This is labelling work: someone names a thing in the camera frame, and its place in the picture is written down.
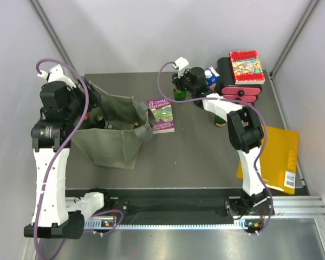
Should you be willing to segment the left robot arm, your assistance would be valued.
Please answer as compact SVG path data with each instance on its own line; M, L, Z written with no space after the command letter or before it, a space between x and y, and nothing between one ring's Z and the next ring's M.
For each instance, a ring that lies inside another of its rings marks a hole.
M106 215L112 202L101 190L86 193L66 205L66 165L69 135L86 107L86 97L69 80L49 80L41 87L40 119L31 130L36 163L36 204L25 237L79 239L85 222L97 211Z

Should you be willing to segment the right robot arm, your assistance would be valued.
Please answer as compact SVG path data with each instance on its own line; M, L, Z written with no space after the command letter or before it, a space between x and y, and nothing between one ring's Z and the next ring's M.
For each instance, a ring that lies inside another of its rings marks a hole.
M248 104L225 100L207 86L205 71L201 67L172 63L177 71L172 76L174 98L177 92L189 92L193 103L226 122L230 144L238 152L243 175L243 195L238 203L228 205L228 211L243 216L255 214L267 200L267 188L262 179L260 156L262 153L263 128L255 109Z

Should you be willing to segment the blue juice carton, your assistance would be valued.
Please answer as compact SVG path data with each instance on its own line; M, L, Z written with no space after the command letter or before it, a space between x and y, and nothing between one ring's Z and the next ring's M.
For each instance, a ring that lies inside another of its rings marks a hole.
M215 90L216 85L220 79L220 75L214 69L214 67L208 67L204 70L207 88Z

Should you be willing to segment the green canvas bag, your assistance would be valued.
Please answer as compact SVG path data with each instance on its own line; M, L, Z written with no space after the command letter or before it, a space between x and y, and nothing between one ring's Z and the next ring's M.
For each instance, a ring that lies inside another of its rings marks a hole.
M92 109L88 122L72 137L75 145L94 165L132 170L143 142L153 136L155 117L148 105L132 96L112 95L90 83L102 103Z

